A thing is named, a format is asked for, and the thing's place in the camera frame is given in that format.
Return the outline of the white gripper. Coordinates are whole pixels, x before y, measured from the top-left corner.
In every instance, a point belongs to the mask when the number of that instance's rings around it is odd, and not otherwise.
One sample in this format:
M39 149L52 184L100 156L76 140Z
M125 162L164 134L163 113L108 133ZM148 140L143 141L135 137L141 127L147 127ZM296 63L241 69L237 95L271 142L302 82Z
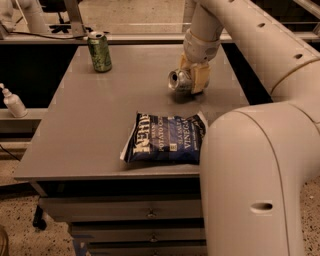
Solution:
M213 59L220 46L221 29L210 32L211 39L201 39L190 29L183 41L184 51L181 54L179 68L191 71L191 93L202 92L209 82L210 66L207 62Z

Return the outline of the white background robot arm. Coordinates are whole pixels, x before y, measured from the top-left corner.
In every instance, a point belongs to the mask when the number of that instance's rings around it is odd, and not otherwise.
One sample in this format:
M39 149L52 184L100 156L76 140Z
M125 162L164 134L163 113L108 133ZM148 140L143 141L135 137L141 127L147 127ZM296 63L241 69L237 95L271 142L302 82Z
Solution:
M18 10L31 33L44 34L49 31L39 0L0 0L0 23L12 32L15 28L13 11Z

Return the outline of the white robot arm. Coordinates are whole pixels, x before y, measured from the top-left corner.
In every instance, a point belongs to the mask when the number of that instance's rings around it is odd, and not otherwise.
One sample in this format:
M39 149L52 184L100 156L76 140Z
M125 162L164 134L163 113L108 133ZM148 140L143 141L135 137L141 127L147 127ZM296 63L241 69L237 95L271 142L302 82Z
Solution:
M251 0L195 0L180 66L195 90L227 31L268 104L208 128L200 182L209 256L304 256L300 191L320 172L319 54Z

